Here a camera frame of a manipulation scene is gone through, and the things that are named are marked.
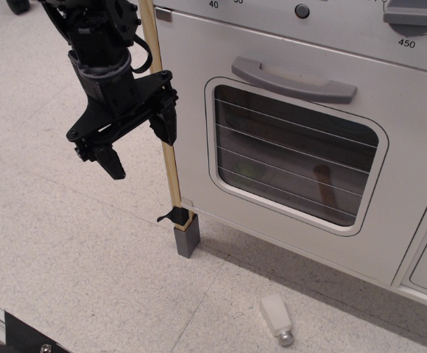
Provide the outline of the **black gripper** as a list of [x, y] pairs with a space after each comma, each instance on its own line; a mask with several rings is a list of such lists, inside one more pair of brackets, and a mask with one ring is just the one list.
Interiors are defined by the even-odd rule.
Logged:
[[131, 68], [106, 75], [90, 75], [78, 65], [77, 73], [88, 98], [85, 112], [67, 132], [83, 161], [98, 164], [114, 179], [126, 177], [112, 143], [149, 120], [155, 135], [173, 146], [177, 139], [177, 91], [171, 71], [135, 78]]

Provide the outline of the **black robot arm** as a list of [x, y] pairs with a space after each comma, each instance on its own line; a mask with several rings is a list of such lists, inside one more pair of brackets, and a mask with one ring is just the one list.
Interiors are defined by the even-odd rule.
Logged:
[[70, 45], [68, 57], [88, 99], [85, 112], [67, 132], [83, 161], [98, 162], [113, 179], [125, 171], [113, 143], [145, 121], [168, 145], [177, 137], [178, 99], [171, 71], [135, 78], [149, 69], [152, 55], [131, 66], [129, 48], [148, 44], [136, 34], [141, 20], [129, 1], [43, 1], [42, 6]]

